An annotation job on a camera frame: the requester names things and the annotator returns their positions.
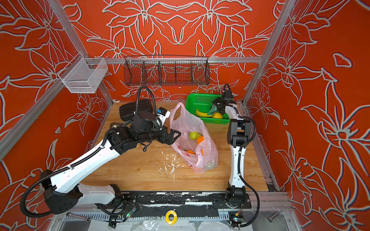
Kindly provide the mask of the yellow tape roll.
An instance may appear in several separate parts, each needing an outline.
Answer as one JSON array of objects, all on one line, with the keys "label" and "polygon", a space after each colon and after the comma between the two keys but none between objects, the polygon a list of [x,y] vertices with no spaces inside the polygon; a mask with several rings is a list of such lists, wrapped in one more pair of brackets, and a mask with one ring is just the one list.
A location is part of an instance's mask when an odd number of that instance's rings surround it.
[{"label": "yellow tape roll", "polygon": [[165,215],[165,221],[168,225],[174,225],[177,222],[178,216],[174,210],[169,210]]}]

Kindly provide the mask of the green fruit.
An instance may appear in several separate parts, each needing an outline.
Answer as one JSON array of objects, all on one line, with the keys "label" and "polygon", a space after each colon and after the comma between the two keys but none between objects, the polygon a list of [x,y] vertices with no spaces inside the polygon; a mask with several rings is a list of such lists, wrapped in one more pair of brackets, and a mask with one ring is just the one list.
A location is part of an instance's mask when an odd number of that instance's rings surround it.
[{"label": "green fruit", "polygon": [[202,135],[198,132],[190,132],[189,133],[189,138],[191,140],[197,140],[199,137],[201,137]]}]

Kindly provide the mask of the pink plastic bag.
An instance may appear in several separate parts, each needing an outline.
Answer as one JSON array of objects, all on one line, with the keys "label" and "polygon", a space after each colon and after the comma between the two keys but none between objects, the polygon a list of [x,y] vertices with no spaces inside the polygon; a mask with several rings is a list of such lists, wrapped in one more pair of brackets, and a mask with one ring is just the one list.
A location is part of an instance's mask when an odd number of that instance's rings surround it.
[{"label": "pink plastic bag", "polygon": [[[218,150],[204,122],[188,112],[183,103],[178,103],[170,113],[170,128],[181,132],[180,138],[172,144],[172,148],[195,173],[215,169],[218,166]],[[197,144],[197,140],[189,138],[190,132],[200,133],[204,136],[204,141]],[[195,154],[189,154],[186,150],[191,150]]]}]

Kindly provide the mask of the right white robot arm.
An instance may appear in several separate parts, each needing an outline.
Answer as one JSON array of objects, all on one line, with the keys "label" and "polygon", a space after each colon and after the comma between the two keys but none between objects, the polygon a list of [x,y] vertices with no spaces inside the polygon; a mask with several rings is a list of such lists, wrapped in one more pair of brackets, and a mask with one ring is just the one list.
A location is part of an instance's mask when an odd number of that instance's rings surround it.
[{"label": "right white robot arm", "polygon": [[249,201],[249,196],[246,193],[247,188],[255,194],[257,200],[256,212],[250,221],[243,220],[244,216],[241,215],[243,210],[231,217],[229,225],[233,228],[240,229],[252,225],[260,211],[259,195],[244,179],[246,148],[257,135],[256,123],[251,117],[240,114],[229,84],[224,86],[221,97],[216,98],[212,102],[208,114],[211,115],[216,112],[222,115],[227,114],[230,119],[227,143],[230,145],[232,152],[232,167],[225,193],[226,204],[229,207],[243,209],[245,203]]}]

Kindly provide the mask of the yellow banana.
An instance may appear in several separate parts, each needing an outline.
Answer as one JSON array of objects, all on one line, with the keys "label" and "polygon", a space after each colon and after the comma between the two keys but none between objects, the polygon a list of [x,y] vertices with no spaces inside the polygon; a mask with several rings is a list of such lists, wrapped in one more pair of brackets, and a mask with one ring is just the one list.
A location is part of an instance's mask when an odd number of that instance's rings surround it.
[{"label": "yellow banana", "polygon": [[199,111],[198,109],[196,109],[196,115],[199,116],[199,117],[213,117],[213,115],[209,115],[207,113],[204,113],[204,112],[201,112]]}]

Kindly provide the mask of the metal wrench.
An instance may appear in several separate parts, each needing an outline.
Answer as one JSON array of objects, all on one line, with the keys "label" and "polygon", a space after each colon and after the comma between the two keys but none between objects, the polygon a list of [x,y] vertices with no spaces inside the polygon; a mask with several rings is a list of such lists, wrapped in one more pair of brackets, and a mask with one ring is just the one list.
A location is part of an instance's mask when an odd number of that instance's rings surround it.
[{"label": "metal wrench", "polygon": [[90,217],[86,217],[86,216],[82,216],[82,215],[77,215],[77,214],[72,214],[70,212],[67,212],[66,213],[66,216],[72,217],[72,218],[78,218],[78,219],[84,220],[86,222],[90,222],[92,220]]}]

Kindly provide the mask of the clear plastic bin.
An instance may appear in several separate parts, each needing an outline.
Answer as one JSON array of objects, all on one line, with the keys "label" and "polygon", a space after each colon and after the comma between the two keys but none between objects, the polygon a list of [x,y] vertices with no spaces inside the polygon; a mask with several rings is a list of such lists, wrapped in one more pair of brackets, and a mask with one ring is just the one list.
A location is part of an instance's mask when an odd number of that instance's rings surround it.
[{"label": "clear plastic bin", "polygon": [[104,58],[90,59],[78,53],[58,77],[71,93],[95,93],[108,71]]}]

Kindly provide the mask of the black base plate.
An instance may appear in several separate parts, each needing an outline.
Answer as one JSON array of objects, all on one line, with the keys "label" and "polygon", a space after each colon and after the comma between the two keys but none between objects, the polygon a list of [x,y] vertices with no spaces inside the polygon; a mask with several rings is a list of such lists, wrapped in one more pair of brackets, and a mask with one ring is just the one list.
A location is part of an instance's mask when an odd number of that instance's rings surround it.
[{"label": "black base plate", "polygon": [[95,202],[108,209],[123,202],[129,206],[164,207],[164,206],[211,206],[216,209],[251,209],[248,194],[243,199],[232,197],[226,192],[197,191],[126,191],[114,196],[109,203]]}]

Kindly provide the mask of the yellow apple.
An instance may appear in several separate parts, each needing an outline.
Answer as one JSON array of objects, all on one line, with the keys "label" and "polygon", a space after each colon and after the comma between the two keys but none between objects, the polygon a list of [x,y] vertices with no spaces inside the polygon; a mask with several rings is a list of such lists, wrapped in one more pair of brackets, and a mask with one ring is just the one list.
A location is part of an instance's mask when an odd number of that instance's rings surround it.
[{"label": "yellow apple", "polygon": [[214,119],[222,119],[223,118],[223,115],[219,112],[215,112],[212,116],[212,118]]}]

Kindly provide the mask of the black tool case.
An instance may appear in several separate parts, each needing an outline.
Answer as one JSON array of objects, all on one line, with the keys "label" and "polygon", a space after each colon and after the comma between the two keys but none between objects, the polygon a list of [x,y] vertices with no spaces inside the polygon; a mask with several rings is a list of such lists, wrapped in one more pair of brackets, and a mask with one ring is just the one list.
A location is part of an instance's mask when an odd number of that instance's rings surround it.
[{"label": "black tool case", "polygon": [[[119,107],[119,116],[122,121],[132,120],[136,110],[136,102],[127,103]],[[150,100],[142,99],[138,101],[138,112],[148,111],[153,113],[153,106]]]}]

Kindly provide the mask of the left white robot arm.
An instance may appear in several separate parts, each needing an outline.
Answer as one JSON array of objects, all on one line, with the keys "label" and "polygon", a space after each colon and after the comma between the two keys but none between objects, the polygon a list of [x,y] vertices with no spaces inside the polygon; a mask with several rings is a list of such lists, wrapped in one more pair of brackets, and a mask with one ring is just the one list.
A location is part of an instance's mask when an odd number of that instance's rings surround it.
[{"label": "left white robot arm", "polygon": [[[68,212],[75,206],[92,204],[109,216],[122,214],[116,211],[125,203],[118,185],[89,186],[81,181],[105,163],[135,149],[139,144],[146,151],[153,141],[172,145],[180,137],[181,132],[168,129],[164,125],[171,115],[170,111],[163,107],[157,108],[155,101],[150,102],[151,110],[140,109],[139,97],[143,89],[150,96],[153,95],[148,87],[141,86],[135,104],[126,107],[126,115],[130,118],[124,117],[124,123],[111,124],[102,141],[90,151],[63,168],[44,171],[39,180],[26,189],[19,204],[20,211],[25,216],[41,218]],[[27,197],[40,185],[44,188],[44,201],[49,211],[31,212],[26,206]]]}]

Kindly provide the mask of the green plastic basket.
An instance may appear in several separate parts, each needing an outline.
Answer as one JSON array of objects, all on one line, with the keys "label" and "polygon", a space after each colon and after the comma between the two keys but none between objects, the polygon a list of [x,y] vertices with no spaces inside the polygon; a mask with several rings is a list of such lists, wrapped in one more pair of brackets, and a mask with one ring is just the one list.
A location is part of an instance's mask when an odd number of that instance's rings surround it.
[{"label": "green plastic basket", "polygon": [[[188,95],[186,99],[186,110],[191,114],[195,115],[196,117],[196,110],[198,109],[202,113],[208,113],[212,107],[212,102],[221,97],[219,94],[205,94],[205,93],[192,93]],[[223,118],[212,118],[212,117],[198,117],[204,123],[209,124],[221,124],[221,125],[228,125],[229,124],[229,117],[227,114],[223,115]]]}]

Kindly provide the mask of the black hex key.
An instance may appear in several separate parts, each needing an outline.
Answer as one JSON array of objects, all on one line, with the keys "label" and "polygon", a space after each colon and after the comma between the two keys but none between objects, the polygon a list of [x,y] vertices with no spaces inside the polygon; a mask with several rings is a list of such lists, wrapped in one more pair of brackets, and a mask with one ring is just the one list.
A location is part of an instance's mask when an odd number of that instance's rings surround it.
[{"label": "black hex key", "polygon": [[118,123],[118,122],[112,122],[109,126],[109,128],[118,128],[118,127],[123,127],[124,126],[124,123]]}]

